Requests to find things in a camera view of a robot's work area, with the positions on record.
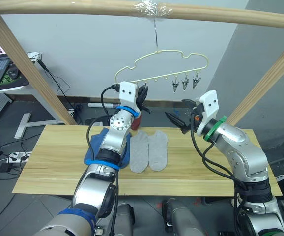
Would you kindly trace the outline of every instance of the silver metal arm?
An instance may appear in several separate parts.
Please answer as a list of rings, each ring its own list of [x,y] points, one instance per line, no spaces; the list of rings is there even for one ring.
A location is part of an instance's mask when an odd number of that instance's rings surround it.
[[[223,123],[214,132],[213,139],[237,179],[242,182],[259,182],[269,178],[266,156],[261,148],[250,141],[246,132]]]
[[[73,196],[71,209],[66,209],[45,225],[35,236],[91,236],[98,218],[107,217],[114,205],[113,185],[126,146],[126,136],[135,118],[140,116],[136,105],[138,86],[121,82],[120,111],[110,119],[98,154],[83,173]]]
[[[199,102],[204,107],[198,127],[199,135],[203,134],[204,139],[215,143],[217,149],[227,158],[235,178],[242,181],[248,189],[238,190],[240,196],[245,195],[247,199],[242,207],[245,212],[240,215],[241,221],[248,217],[246,223],[251,223],[256,236],[263,229],[284,232],[277,200],[271,193],[268,161],[263,150],[254,145],[243,130],[215,120],[219,108],[215,91],[204,94]]]

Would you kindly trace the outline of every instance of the blue tape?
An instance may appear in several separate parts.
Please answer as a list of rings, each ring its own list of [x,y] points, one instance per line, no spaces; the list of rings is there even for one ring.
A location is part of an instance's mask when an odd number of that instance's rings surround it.
[[[117,107],[116,109],[123,109],[123,110],[126,110],[126,111],[128,111],[128,112],[130,112],[135,118],[137,118],[138,116],[139,116],[139,112],[136,112],[135,110],[133,110],[132,108],[130,108],[130,107],[121,107],[121,106],[119,106],[119,107]]]
[[[92,160],[86,160],[85,162],[86,165],[90,165],[90,164],[101,164],[101,165],[104,165],[104,166],[109,166],[115,170],[120,170],[120,167],[115,165],[115,164],[112,164],[112,163],[109,163],[109,162],[106,162],[106,161],[92,161]]]
[[[65,209],[65,210],[58,213],[58,215],[63,215],[63,214],[78,215],[78,216],[84,218],[85,220],[87,220],[87,222],[91,226],[92,235],[95,234],[94,229],[95,229],[96,219],[95,219],[95,216],[92,213],[86,212],[86,211],[81,210],[81,209]]]

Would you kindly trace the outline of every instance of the wooden frame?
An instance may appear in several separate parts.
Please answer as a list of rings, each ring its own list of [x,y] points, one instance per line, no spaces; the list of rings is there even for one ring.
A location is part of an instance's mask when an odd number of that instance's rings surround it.
[[[134,1],[122,0],[0,0],[0,14],[55,13],[92,14],[115,16],[142,16]],[[230,22],[259,26],[284,28],[284,14],[233,9],[223,7],[160,3],[172,9],[166,16],[170,19]],[[32,86],[43,96],[53,110],[66,124],[76,124],[65,107],[50,89],[38,70],[31,64],[19,42],[0,16],[0,45]],[[246,98],[228,118],[235,125],[266,94],[273,84],[284,74],[284,52],[250,91]]]

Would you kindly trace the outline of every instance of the power strip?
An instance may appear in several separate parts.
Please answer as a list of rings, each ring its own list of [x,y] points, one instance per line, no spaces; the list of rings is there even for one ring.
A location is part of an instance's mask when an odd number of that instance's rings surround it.
[[[32,153],[31,151],[27,151],[27,152],[26,152],[27,157],[30,157],[30,154],[31,154],[31,153]],[[20,162],[21,162],[21,158],[22,158],[23,156],[25,156],[25,152],[19,152],[19,151],[18,151],[18,152],[13,152],[13,153],[11,153],[11,154],[9,155],[9,158],[8,158],[7,162],[8,162],[8,163],[20,163]]]

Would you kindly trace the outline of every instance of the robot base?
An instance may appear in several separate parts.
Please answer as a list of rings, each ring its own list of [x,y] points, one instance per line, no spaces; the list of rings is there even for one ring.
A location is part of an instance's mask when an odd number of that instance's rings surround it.
[[[166,232],[174,231],[178,236],[205,236],[204,229],[180,201],[169,199],[162,202],[162,215]]]

